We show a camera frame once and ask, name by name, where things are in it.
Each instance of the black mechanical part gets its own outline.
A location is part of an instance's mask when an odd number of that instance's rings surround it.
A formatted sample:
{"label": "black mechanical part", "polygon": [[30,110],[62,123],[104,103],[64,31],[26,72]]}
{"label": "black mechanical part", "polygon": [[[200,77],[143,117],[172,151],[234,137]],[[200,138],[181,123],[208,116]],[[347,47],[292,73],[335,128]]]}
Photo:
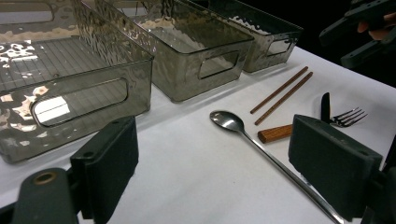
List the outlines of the black mechanical part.
{"label": "black mechanical part", "polygon": [[396,166],[396,134],[393,137],[393,142],[390,146],[388,156],[385,158],[385,165],[384,168],[382,168],[382,171],[387,173],[389,169],[394,166]]}
{"label": "black mechanical part", "polygon": [[369,208],[376,223],[396,223],[396,168],[381,172],[381,155],[333,126],[295,115],[289,160],[344,219]]}
{"label": "black mechanical part", "polygon": [[[351,9],[345,13],[345,16],[320,33],[320,43],[322,46],[328,46],[349,31],[356,31],[360,21],[368,22],[369,30],[382,28],[385,24],[384,15],[394,10],[396,10],[395,0],[352,1]],[[395,38],[396,28],[392,28],[384,39],[373,40],[343,56],[341,65],[346,68],[353,68],[373,59],[380,53],[386,54],[393,51],[396,47]]]}
{"label": "black mechanical part", "polygon": [[50,168],[27,177],[18,200],[0,209],[0,223],[78,223],[79,211],[107,223],[138,164],[135,118],[110,122],[70,161],[67,171]]}

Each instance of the spoon bowl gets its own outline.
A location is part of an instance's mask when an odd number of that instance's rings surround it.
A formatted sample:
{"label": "spoon bowl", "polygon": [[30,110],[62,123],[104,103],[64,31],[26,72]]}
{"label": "spoon bowl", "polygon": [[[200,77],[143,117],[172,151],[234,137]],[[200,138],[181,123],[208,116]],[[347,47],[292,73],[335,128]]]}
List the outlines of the spoon bowl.
{"label": "spoon bowl", "polygon": [[215,110],[210,113],[210,118],[222,128],[233,132],[244,132],[245,124],[238,116],[235,114],[224,111],[224,110]]}

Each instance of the fork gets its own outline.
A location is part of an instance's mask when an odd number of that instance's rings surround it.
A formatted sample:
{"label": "fork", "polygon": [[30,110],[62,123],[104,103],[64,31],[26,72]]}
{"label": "fork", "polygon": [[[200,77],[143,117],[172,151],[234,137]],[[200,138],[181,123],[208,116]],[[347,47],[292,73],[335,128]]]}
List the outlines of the fork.
{"label": "fork", "polygon": [[361,119],[364,119],[367,114],[364,114],[358,107],[351,109],[343,114],[330,118],[330,124],[334,124],[341,128],[350,127]]}
{"label": "fork", "polygon": [[[330,117],[328,123],[340,128],[346,128],[356,124],[358,121],[364,119],[366,116],[367,114],[365,114],[364,111],[356,107],[340,115]],[[263,143],[269,143],[281,138],[289,137],[291,135],[291,132],[292,124],[288,124],[258,131],[257,135]]]}

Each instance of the wooden handle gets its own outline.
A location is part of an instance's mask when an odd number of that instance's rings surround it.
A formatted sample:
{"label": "wooden handle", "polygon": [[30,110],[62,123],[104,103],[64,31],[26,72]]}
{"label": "wooden handle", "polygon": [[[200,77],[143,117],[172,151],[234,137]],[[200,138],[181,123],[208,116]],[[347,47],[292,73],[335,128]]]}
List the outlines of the wooden handle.
{"label": "wooden handle", "polygon": [[279,126],[276,128],[259,131],[257,135],[263,143],[273,142],[275,140],[291,136],[292,124]]}

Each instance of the cutlery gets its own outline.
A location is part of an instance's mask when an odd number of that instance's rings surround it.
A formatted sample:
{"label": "cutlery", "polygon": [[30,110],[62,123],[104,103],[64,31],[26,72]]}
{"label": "cutlery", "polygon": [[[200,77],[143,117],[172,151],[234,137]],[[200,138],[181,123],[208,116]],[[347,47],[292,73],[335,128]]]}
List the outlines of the cutlery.
{"label": "cutlery", "polygon": [[300,89],[305,84],[305,82],[312,77],[313,74],[313,72],[308,73],[308,75],[301,79],[301,81],[291,88],[291,90],[286,92],[282,98],[280,98],[273,106],[271,106],[271,108],[269,108],[261,117],[259,117],[256,122],[254,122],[254,124],[259,125],[263,120],[268,118],[268,116],[270,116],[280,105],[282,105],[289,97],[291,97],[298,89]]}
{"label": "cutlery", "polygon": [[295,81],[297,78],[299,78],[304,72],[308,70],[308,66],[305,66],[302,70],[300,70],[296,75],[291,77],[287,82],[285,82],[282,86],[280,86],[276,91],[271,93],[271,95],[267,96],[263,101],[261,101],[258,105],[256,105],[252,110],[250,110],[250,114],[254,114],[256,111],[258,111],[262,106],[267,104],[269,101],[271,101],[274,97],[276,97],[280,92],[285,90],[293,81]]}
{"label": "cutlery", "polygon": [[289,168],[287,168],[281,161],[275,158],[270,152],[262,147],[258,142],[252,139],[245,131],[245,124],[234,113],[224,110],[216,110],[210,113],[210,119],[228,131],[238,132],[250,140],[277,168],[279,168],[286,176],[288,176],[294,184],[305,192],[309,198],[318,205],[320,209],[332,220],[334,223],[344,223],[344,220],[335,212],[335,210],[313,189],[311,189],[302,179],[295,175]]}
{"label": "cutlery", "polygon": [[[324,93],[321,98],[320,104],[320,119],[328,124],[333,124],[340,128],[350,127],[359,120],[367,116],[361,109],[354,108],[348,110],[337,116],[330,117],[330,94],[328,92]],[[265,129],[258,131],[257,135],[263,143],[273,142],[278,139],[289,137],[292,133],[292,124],[279,126],[275,128]]]}

